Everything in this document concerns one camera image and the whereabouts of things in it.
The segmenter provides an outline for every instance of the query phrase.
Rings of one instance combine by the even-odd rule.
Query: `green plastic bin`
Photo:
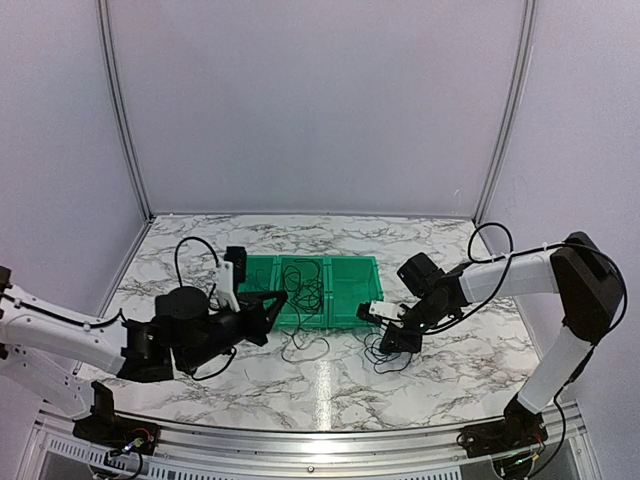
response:
[[[275,255],[247,255],[247,275],[244,283],[238,286],[238,293],[275,290],[277,265]]]
[[[328,257],[331,328],[370,327],[356,316],[361,303],[384,295],[375,257]]]
[[[303,328],[327,328],[329,259],[306,256],[280,256],[278,259],[275,290],[285,290],[289,301],[278,315],[275,327],[295,328],[301,323]]]

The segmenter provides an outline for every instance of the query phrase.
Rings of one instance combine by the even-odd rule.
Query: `black cable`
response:
[[[140,460],[139,463],[138,463],[138,468],[136,469],[135,473],[133,475],[128,476],[128,477],[118,478],[117,480],[134,480],[134,479],[138,478],[140,473],[142,473],[142,467],[144,465],[144,459],[142,458],[142,454],[138,450],[134,450],[134,452],[136,452],[138,454],[138,458]]]
[[[498,223],[498,222],[483,223],[482,225],[479,225],[473,231],[473,233],[471,234],[471,237],[469,238],[469,243],[467,244],[467,256],[469,257],[469,260],[472,263],[483,263],[483,261],[478,261],[478,260],[473,258],[473,255],[471,254],[471,248],[473,247],[473,240],[476,238],[476,236],[482,230],[484,230],[487,227],[498,227],[502,231],[504,231],[507,234],[507,239],[509,240],[509,252],[513,253],[513,250],[514,250],[513,236],[511,235],[511,232],[509,231],[509,229],[507,227],[505,227],[503,224]],[[450,328],[453,328],[456,325],[464,322],[471,315],[474,315],[479,310],[481,310],[482,308],[487,306],[487,304],[489,304],[489,302],[491,302],[491,300],[493,300],[496,297],[496,295],[498,294],[498,292],[502,288],[502,285],[504,284],[505,280],[507,279],[507,275],[509,274],[509,268],[511,268],[511,262],[512,261],[513,261],[513,255],[509,255],[507,257],[507,263],[506,263],[506,265],[504,267],[504,270],[502,271],[502,275],[500,276],[500,280],[498,280],[498,283],[496,284],[496,287],[494,288],[493,292],[491,292],[491,295],[489,295],[482,303],[478,304],[472,310],[470,310],[469,312],[465,313],[462,317],[454,318],[454,319],[450,320],[449,322],[445,322],[444,324],[442,324],[440,326],[436,325],[436,328],[428,330],[427,332],[424,332],[424,334],[425,335],[437,335],[438,333],[442,333],[442,332],[444,332],[446,330],[449,330]]]
[[[229,357],[229,360],[227,360],[227,363],[224,365],[224,367],[222,367],[220,370],[218,370],[215,373],[212,373],[210,375],[205,375],[204,377],[200,377],[200,378],[196,378],[195,374],[193,374],[191,375],[191,379],[195,380],[196,382],[202,382],[203,380],[209,380],[210,378],[217,377],[218,375],[223,373],[227,368],[229,368],[229,365],[231,365],[231,362],[233,361],[233,359],[236,358],[236,353],[238,353],[238,350],[236,350],[236,347],[231,347],[231,356]]]
[[[375,338],[374,341],[369,345],[367,340],[369,340],[369,338],[371,338],[374,335],[377,336],[377,338]],[[411,364],[411,360],[413,360],[413,355],[411,354],[409,354],[409,358],[407,359],[407,362],[404,364],[403,367],[390,368],[382,371],[378,370],[378,367],[380,365],[385,365],[385,364],[394,362],[395,360],[397,360],[402,356],[402,353],[400,352],[389,353],[389,354],[380,352],[379,347],[380,347],[381,341],[382,341],[382,335],[379,332],[371,332],[363,340],[363,344],[365,346],[364,356],[369,361],[369,363],[373,365],[373,371],[378,375],[384,375],[387,373],[402,372],[406,370]]]
[[[11,295],[8,295],[6,293],[0,293],[0,297],[2,298],[6,298],[7,300],[9,300],[10,302],[15,302],[16,298],[12,297]],[[73,320],[72,318],[68,318],[65,317],[64,315],[59,315],[57,313],[51,312],[49,310],[47,310],[46,308],[41,308],[38,307],[36,305],[33,305],[32,303],[29,302],[20,302],[20,307],[26,308],[27,310],[31,310],[32,312],[35,313],[40,313],[42,315],[47,315],[48,317],[53,318],[54,320],[59,320],[61,322],[64,323],[68,323],[69,325],[74,325],[76,327],[80,327],[80,328],[84,328],[85,325],[89,326],[89,329],[93,330],[96,328],[106,328],[110,325],[113,325],[115,322],[118,321],[118,319],[122,319],[122,321],[126,321],[127,318],[124,316],[124,314],[122,313],[122,309],[118,310],[118,313],[116,314],[115,317],[110,318],[109,320],[105,320],[104,322],[99,322],[99,323],[88,323],[88,322],[79,322],[78,320]]]
[[[490,227],[490,226],[495,226],[500,228],[501,230],[503,230],[506,235],[507,238],[509,240],[509,249],[510,252],[506,255],[501,255],[501,256],[497,256],[497,257],[493,257],[493,258],[488,258],[488,259],[476,259],[473,258],[473,255],[471,254],[471,249],[472,249],[472,245],[473,245],[473,241],[475,239],[475,237],[478,235],[478,232],[480,232],[481,230],[483,230],[486,227]],[[576,250],[586,250],[588,252],[593,253],[594,255],[597,255],[601,258],[603,258],[604,260],[606,260],[606,262],[611,266],[611,268],[613,268],[614,270],[614,274],[616,279],[618,280],[618,282],[620,283],[620,287],[622,289],[622,310],[620,312],[620,315],[618,316],[618,319],[612,323],[612,325],[609,327],[609,330],[607,332],[607,334],[611,333],[616,327],[618,327],[618,325],[620,325],[620,323],[622,322],[623,318],[625,317],[627,310],[628,310],[628,305],[629,305],[629,296],[628,296],[628,291],[627,291],[627,286],[626,283],[624,281],[624,277],[622,275],[622,272],[620,270],[620,268],[618,267],[618,265],[616,264],[616,262],[609,257],[607,254],[601,252],[600,250],[590,247],[588,245],[581,245],[581,244],[576,244],[576,243],[566,243],[566,242],[559,242],[559,243],[554,243],[552,245],[544,245],[544,246],[540,246],[540,247],[535,247],[535,248],[530,248],[528,250],[522,250],[520,252],[513,252],[513,237],[511,235],[511,232],[509,231],[509,229],[504,226],[501,223],[498,222],[489,222],[489,223],[485,223],[482,224],[480,226],[478,226],[474,232],[471,234],[471,237],[469,238],[469,243],[467,244],[467,256],[469,257],[469,260],[472,263],[477,263],[477,264],[488,264],[488,263],[495,263],[497,261],[501,261],[504,260],[505,258],[507,259],[507,264],[505,265],[505,269],[502,273],[502,276],[500,277],[500,280],[498,281],[498,284],[496,285],[496,288],[494,289],[494,291],[491,293],[491,295],[489,295],[489,297],[483,301],[481,304],[479,304],[477,307],[473,308],[471,311],[469,311],[468,313],[464,314],[464,316],[460,317],[460,318],[454,318],[449,320],[448,322],[445,322],[443,324],[440,325],[436,325],[434,328],[426,331],[426,332],[403,332],[404,335],[436,335],[438,333],[442,333],[446,330],[449,330],[450,328],[455,327],[456,325],[460,324],[461,322],[463,322],[464,320],[468,319],[471,315],[477,313],[481,308],[484,308],[491,300],[493,300],[495,298],[495,296],[498,294],[498,292],[500,291],[500,288],[502,288],[502,285],[504,284],[504,281],[506,280],[507,274],[509,273],[509,268],[511,267],[511,262],[513,261],[514,258],[517,257],[521,257],[524,255],[529,255],[532,253],[539,253],[539,252],[544,252],[547,250],[554,250],[554,249],[558,249],[558,248],[563,248],[563,247],[568,247],[568,248],[573,248]]]
[[[558,446],[556,447],[554,452],[551,454],[551,456],[547,459],[547,461],[544,462],[544,464],[542,464],[542,466],[538,470],[536,470],[534,473],[529,475],[529,478],[535,477],[542,470],[544,470],[545,468],[547,468],[549,466],[549,464],[553,461],[553,459],[556,458],[558,453],[560,453],[560,449],[562,448],[562,444],[564,443],[564,439],[567,436],[567,418],[565,417],[564,411],[562,410],[562,407],[560,406],[560,403],[558,402],[558,397],[562,393],[562,389],[558,393],[556,393],[556,395],[553,397],[553,404],[558,409],[558,412],[560,412],[560,417],[562,418],[562,435],[560,436],[560,441],[558,442]]]
[[[142,457],[142,454],[136,450],[133,449],[132,452],[137,453],[138,454],[138,468],[136,468],[136,471],[132,474],[129,475],[128,477],[121,477],[120,474],[116,474],[116,475],[108,475],[105,473],[96,473],[93,470],[93,467],[91,467],[91,465],[87,465],[89,467],[89,471],[91,472],[92,475],[99,475],[100,477],[104,478],[104,479],[110,479],[110,480],[135,480],[136,478],[138,478],[140,476],[140,474],[142,473],[142,467],[144,466],[144,458]],[[111,465],[109,465],[109,463],[106,462],[105,460],[105,465],[111,468]]]
[[[294,263],[310,263],[316,269],[315,276],[311,276],[309,278],[303,278],[302,271],[296,267],[295,265],[287,265],[282,271],[282,287],[287,292],[289,298],[287,303],[293,308],[298,317],[298,325],[293,330],[292,333],[288,333],[282,330],[282,333],[289,337],[289,341],[282,347],[280,350],[280,358],[283,361],[290,364],[299,364],[304,362],[310,362],[319,360],[324,357],[331,350],[331,346],[326,338],[316,337],[307,345],[299,345],[296,341],[296,335],[298,333],[311,333],[311,330],[305,330],[303,325],[314,315],[317,315],[321,312],[323,307],[324,300],[324,284],[322,281],[322,266],[316,261],[312,259],[304,259],[298,258],[294,260]],[[290,343],[293,343],[293,346],[298,351],[307,350],[311,347],[315,342],[323,342],[327,349],[319,356],[309,359],[302,360],[291,360],[285,357],[284,353],[289,346]]]
[[[178,253],[180,251],[180,247],[182,245],[184,245],[187,242],[190,241],[194,241],[194,242],[200,242],[201,244],[203,244],[205,247],[207,247],[207,249],[211,252],[211,255],[213,256],[213,259],[216,262],[216,268],[220,268],[220,261],[218,260],[218,254],[216,253],[216,251],[214,250],[214,248],[211,246],[211,244],[209,242],[207,242],[206,240],[204,240],[203,238],[200,237],[185,237],[182,240],[180,240],[178,242],[178,245],[176,245],[175,250],[173,251],[173,265],[175,267],[176,270],[176,275],[178,277],[178,284],[182,287],[183,283],[182,283],[182,275],[180,274],[180,265],[178,265]],[[211,290],[209,291],[209,308],[211,310],[216,310],[216,308],[211,307],[211,300],[213,298],[213,293],[216,290],[216,283],[214,282],[213,285],[211,286]]]
[[[542,440],[539,436],[536,435],[536,439],[538,440],[538,442],[540,442],[540,450],[538,450],[537,454],[538,457],[542,456],[542,454],[544,452],[547,451],[547,444],[544,443],[544,440]]]
[[[255,282],[252,281],[252,275],[247,272],[247,280],[244,282],[244,288],[246,292],[268,292],[269,287],[265,287],[260,281],[260,272],[264,272],[265,270],[262,268],[257,269],[253,272],[253,277],[255,277]]]

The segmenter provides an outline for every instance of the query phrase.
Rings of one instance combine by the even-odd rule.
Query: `white wall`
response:
[[[623,270],[626,321],[596,350],[577,398],[607,480],[640,476],[640,3],[544,1],[524,98],[486,220],[517,248],[584,230]],[[505,248],[498,234],[493,248]],[[543,351],[558,301],[522,298]]]
[[[113,2],[157,212],[471,216],[522,1]]]
[[[28,291],[96,313],[142,218],[94,2],[2,2],[0,65],[0,264]],[[0,377],[0,479],[13,478],[39,404]]]

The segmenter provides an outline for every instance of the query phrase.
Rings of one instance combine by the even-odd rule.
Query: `marble surface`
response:
[[[165,216],[156,220],[128,269],[108,315],[123,308],[139,321],[153,317],[153,299],[177,284],[173,249],[197,235],[224,252],[249,254],[373,255],[388,301],[415,299],[395,272],[419,251],[448,270],[465,259],[473,225],[460,220],[346,216]],[[476,256],[486,255],[479,242]],[[207,288],[214,262],[198,244],[180,256],[187,283]],[[311,346],[296,351],[282,333],[269,343],[238,345],[221,376],[201,383],[178,374],[169,382],[135,384],[88,365],[80,376],[103,380],[123,411],[215,426],[301,431],[407,428],[500,414],[537,364],[525,326],[511,300],[491,302],[463,324],[426,337],[422,352],[400,373],[376,374],[365,359],[367,331],[302,334]],[[319,360],[327,339],[330,351]],[[227,357],[203,366],[218,370]],[[389,367],[401,367],[406,357]]]

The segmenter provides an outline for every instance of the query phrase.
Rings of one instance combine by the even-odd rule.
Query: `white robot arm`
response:
[[[242,340],[264,345],[287,295],[236,294],[234,274],[244,274],[246,252],[241,247],[230,250],[235,252],[234,262],[220,266],[219,311],[209,312],[204,292],[180,287],[156,298],[156,316],[149,322],[128,320],[122,313],[99,319],[47,303],[12,285],[11,271],[0,267],[0,375],[60,408],[75,421],[74,435],[79,438],[122,448],[135,430],[157,437],[157,425],[116,416],[109,389],[71,375],[43,352],[91,364],[119,378],[156,382],[174,378],[171,353],[175,369],[194,375]],[[268,300],[275,301],[265,309]],[[147,442],[142,453],[152,453],[153,447]]]
[[[582,232],[561,244],[463,263],[447,273],[421,253],[398,275],[420,298],[413,307],[372,302],[358,310],[360,318],[386,325],[382,353],[418,353],[424,335],[457,325],[493,298],[556,293],[562,300],[565,318],[560,335],[505,408],[504,420],[463,429],[461,446],[469,457],[546,440],[540,412],[582,372],[595,346],[619,323],[622,315],[612,325],[623,298],[626,305],[622,274]],[[463,315],[461,308],[474,303],[480,305]]]

